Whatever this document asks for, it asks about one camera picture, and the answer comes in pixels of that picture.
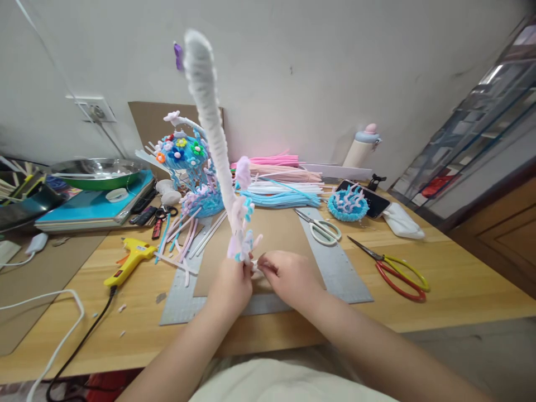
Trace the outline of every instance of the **smartphone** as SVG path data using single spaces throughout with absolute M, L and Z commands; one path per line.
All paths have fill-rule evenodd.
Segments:
M 337 191 L 347 190 L 354 184 L 355 183 L 350 180 L 344 180 L 342 183 L 340 183 L 339 187 L 337 187 Z M 363 189 L 363 195 L 368 202 L 367 216 L 372 219 L 378 218 L 381 216 L 382 212 L 385 211 L 389 205 L 391 205 L 391 201 L 383 198 L 366 187 L 363 187 L 362 185 L 360 185 L 360 187 Z

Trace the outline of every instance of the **black cable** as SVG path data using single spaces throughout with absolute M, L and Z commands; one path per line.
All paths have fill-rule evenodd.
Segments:
M 52 380 L 42 380 L 42 384 L 51 384 Z M 54 381 L 55 384 L 69 384 L 71 386 L 75 386 L 82 389 L 87 389 L 91 391 L 100 391 L 100 392 L 117 392 L 122 391 L 125 389 L 124 386 L 120 386 L 118 388 L 103 388 L 98 385 L 88 385 L 88 384 L 81 384 L 76 377 L 66 378 L 66 379 L 57 379 Z
M 84 398 L 83 396 L 81 395 L 76 395 L 76 396 L 71 396 L 70 398 L 65 398 L 65 399 L 61 399 L 61 400 L 55 400 L 52 398 L 52 396 L 50 395 L 51 391 L 52 391 L 52 387 L 54 386 L 54 383 L 56 383 L 58 381 L 58 378 L 60 377 L 61 373 L 64 372 L 64 370 L 67 368 L 67 366 L 69 365 L 69 363 L 71 363 L 73 361 L 73 359 L 75 358 L 75 356 L 78 354 L 78 352 L 80 351 L 80 349 L 82 349 L 82 346 L 84 346 L 84 343 L 86 342 L 86 340 L 89 338 L 89 336 L 91 335 L 91 332 L 93 331 L 93 329 L 97 326 L 97 324 L 99 323 L 99 321 L 101 320 L 102 316 L 106 313 L 106 311 L 108 310 L 108 308 L 110 307 L 110 304 L 112 304 L 112 299 L 113 297 L 115 296 L 116 294 L 116 290 L 117 290 L 117 286 L 112 286 L 110 288 L 110 297 L 108 298 L 108 302 L 106 303 L 106 306 L 104 306 L 104 310 L 102 310 L 101 314 L 99 315 L 99 317 L 95 320 L 95 322 L 93 323 L 93 325 L 91 326 L 91 328 L 89 329 L 89 331 L 87 331 L 87 333 L 85 334 L 84 338 L 82 339 L 82 341 L 78 344 L 78 346 L 76 347 L 75 351 L 73 352 L 73 354 L 71 355 L 71 357 L 69 357 L 69 359 L 65 362 L 65 364 L 63 365 L 62 368 L 60 368 L 60 371 L 58 371 L 58 373 L 56 374 L 56 376 L 53 378 L 53 380 L 50 382 L 50 385 L 48 387 L 48 389 L 46 390 L 46 400 L 47 402 L 70 402 L 70 401 L 80 401 L 80 402 L 87 402 L 86 398 Z

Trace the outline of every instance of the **wooden cabinet door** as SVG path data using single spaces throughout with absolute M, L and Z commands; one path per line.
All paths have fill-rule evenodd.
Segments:
M 498 199 L 448 235 L 536 298 L 536 178 Z

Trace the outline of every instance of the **white-handled scissors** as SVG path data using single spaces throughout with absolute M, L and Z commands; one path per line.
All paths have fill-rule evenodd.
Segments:
M 294 208 L 294 211 L 299 215 L 300 218 L 309 222 L 311 227 L 311 234 L 314 239 L 325 246 L 333 246 L 341 239 L 341 231 L 333 223 L 326 221 L 318 221 L 317 219 L 311 219 L 305 215 L 302 211 Z

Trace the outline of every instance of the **notebook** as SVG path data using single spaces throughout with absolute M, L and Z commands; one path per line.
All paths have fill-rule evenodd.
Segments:
M 35 226 L 44 232 L 121 226 L 130 216 L 130 210 L 136 201 L 151 190 L 153 185 L 152 172 L 143 170 L 138 180 L 129 184 L 127 198 L 117 203 L 106 199 L 108 190 L 84 190 L 43 215 L 35 222 Z

